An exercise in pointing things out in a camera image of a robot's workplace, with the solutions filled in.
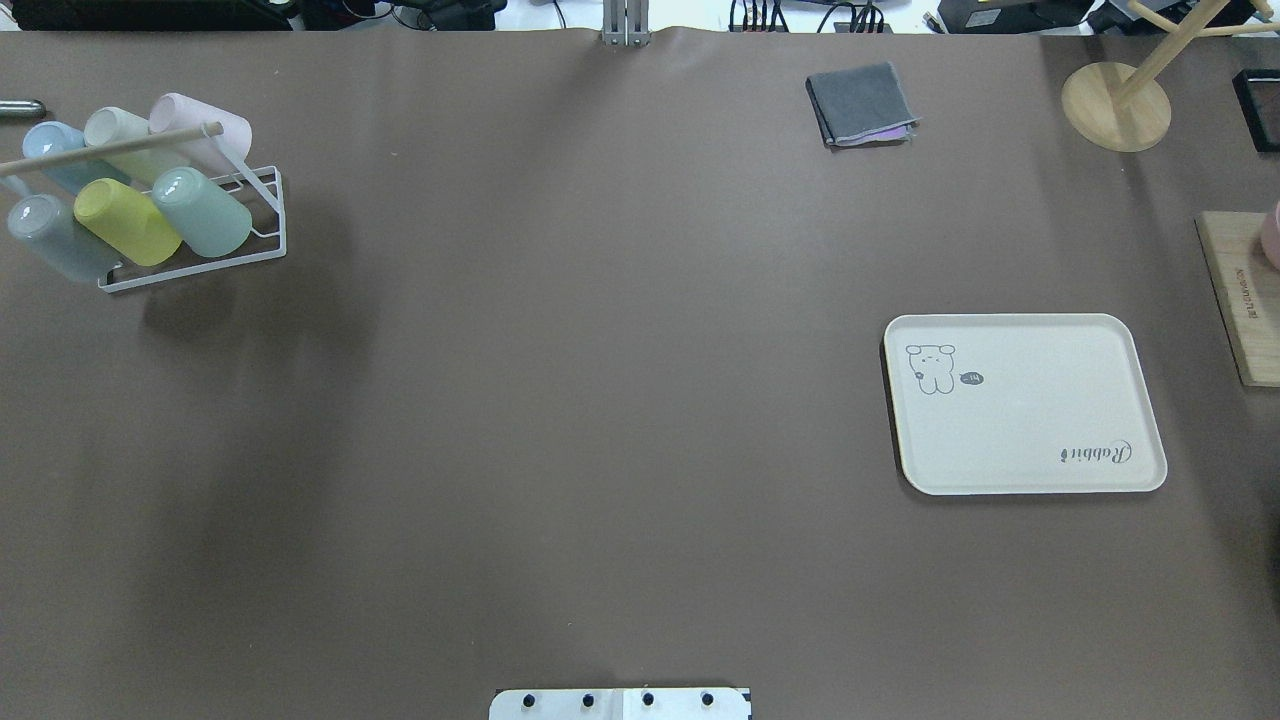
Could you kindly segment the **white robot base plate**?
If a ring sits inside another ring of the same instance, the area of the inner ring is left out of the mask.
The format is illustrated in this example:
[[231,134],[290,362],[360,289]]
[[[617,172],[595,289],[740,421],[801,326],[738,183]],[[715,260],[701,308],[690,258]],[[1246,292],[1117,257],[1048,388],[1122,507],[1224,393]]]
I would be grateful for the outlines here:
[[750,691],[733,687],[508,689],[489,719],[751,719]]

